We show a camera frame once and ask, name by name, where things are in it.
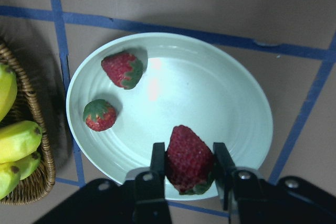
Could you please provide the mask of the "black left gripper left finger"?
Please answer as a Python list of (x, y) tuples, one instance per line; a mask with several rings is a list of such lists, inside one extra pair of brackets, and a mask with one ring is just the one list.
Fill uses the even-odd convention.
[(164, 143), (155, 143), (150, 167), (129, 171), (122, 185), (92, 180), (36, 223), (171, 223), (164, 169)]

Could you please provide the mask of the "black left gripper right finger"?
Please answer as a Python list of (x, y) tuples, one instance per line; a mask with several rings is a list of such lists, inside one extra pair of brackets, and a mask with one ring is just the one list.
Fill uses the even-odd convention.
[(215, 183), (229, 223), (335, 223), (335, 196), (297, 176), (276, 184), (236, 166), (224, 143), (213, 144)]

